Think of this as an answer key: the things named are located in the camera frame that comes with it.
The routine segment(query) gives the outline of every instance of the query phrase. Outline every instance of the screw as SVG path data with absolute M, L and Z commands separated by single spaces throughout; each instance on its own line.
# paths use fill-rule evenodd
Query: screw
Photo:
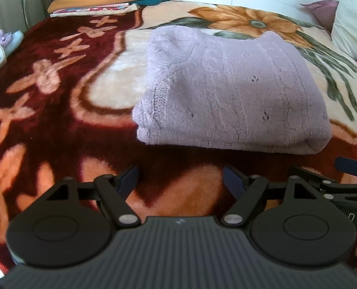
M 328 200 L 331 200 L 331 199 L 334 198 L 334 196 L 331 195 L 331 194 L 329 194 L 329 193 L 325 193 L 325 194 L 323 195 L 323 197 L 325 197 L 325 198 L 328 199 Z
M 239 224 L 243 221 L 243 218 L 237 214 L 228 214 L 224 217 L 224 222 L 227 224 Z
M 124 225 L 134 224 L 138 221 L 138 217 L 133 214 L 123 214 L 118 218 L 118 221 Z

